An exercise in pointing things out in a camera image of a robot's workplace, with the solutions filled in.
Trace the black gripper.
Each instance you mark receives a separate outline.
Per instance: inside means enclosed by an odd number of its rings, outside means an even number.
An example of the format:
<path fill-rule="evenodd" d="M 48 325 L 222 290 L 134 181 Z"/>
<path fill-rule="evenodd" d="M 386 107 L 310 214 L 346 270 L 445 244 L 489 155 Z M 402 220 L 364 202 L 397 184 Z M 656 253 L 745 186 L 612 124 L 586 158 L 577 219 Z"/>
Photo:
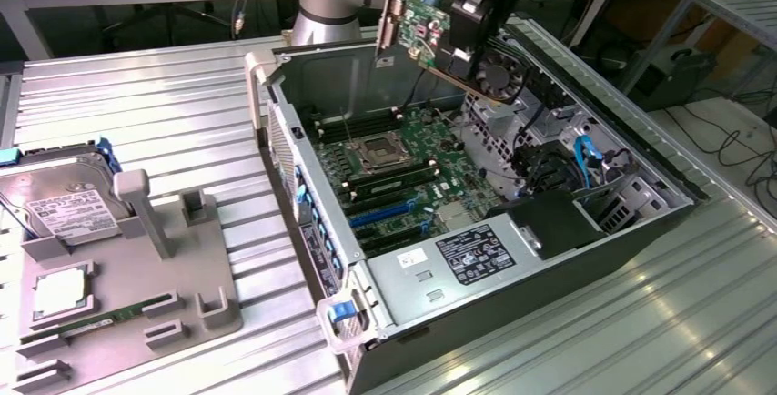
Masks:
<path fill-rule="evenodd" d="M 456 0 L 450 8 L 448 70 L 469 79 L 485 52 L 489 36 L 505 16 L 504 0 Z"/>

